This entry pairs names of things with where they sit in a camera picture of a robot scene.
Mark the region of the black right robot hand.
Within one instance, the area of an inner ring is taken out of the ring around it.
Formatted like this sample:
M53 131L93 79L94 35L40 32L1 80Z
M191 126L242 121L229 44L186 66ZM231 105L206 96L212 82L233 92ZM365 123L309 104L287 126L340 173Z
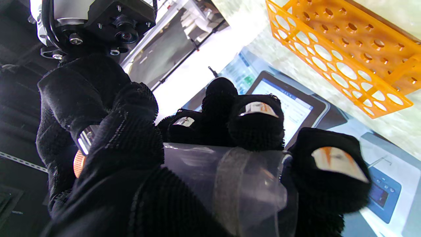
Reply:
M36 148L48 171L48 212L55 217L76 192L73 159L81 134L97 126L82 179L100 181L127 169L164 163L155 126L158 104L143 83L132 82L114 60L100 54L64 61L37 84L41 97Z

